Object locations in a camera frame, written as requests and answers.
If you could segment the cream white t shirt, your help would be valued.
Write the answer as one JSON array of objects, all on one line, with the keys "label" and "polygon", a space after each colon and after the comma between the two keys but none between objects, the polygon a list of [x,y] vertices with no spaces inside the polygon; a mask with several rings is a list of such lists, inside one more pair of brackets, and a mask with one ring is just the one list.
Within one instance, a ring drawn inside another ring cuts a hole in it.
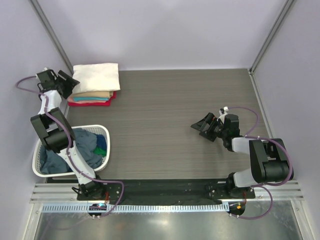
[{"label": "cream white t shirt", "polygon": [[86,92],[113,92],[121,89],[117,63],[79,64],[73,66],[77,84],[73,94]]}]

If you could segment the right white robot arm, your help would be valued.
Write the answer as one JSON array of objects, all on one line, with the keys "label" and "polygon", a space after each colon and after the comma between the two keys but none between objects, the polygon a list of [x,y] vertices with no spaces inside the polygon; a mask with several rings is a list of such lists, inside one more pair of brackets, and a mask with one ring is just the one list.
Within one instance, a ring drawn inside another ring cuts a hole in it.
[{"label": "right white robot arm", "polygon": [[209,112],[190,127],[211,142],[221,139],[230,152],[249,155],[250,168],[229,174],[224,186],[218,188],[232,197],[238,197],[254,186],[279,186],[294,177],[293,166],[282,139],[240,135],[239,117],[235,114],[221,110],[220,116],[216,117]]}]

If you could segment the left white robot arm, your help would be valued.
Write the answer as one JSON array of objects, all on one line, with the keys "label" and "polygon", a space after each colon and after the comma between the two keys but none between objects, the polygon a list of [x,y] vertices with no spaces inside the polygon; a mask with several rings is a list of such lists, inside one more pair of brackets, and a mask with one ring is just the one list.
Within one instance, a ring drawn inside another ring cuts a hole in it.
[{"label": "left white robot arm", "polygon": [[74,172],[78,187],[72,190],[81,199],[100,199],[106,192],[101,179],[96,175],[76,146],[76,136],[60,110],[62,99],[67,99],[80,82],[60,70],[55,73],[45,69],[35,76],[42,87],[40,91],[41,108],[30,122],[42,145],[58,154]]}]

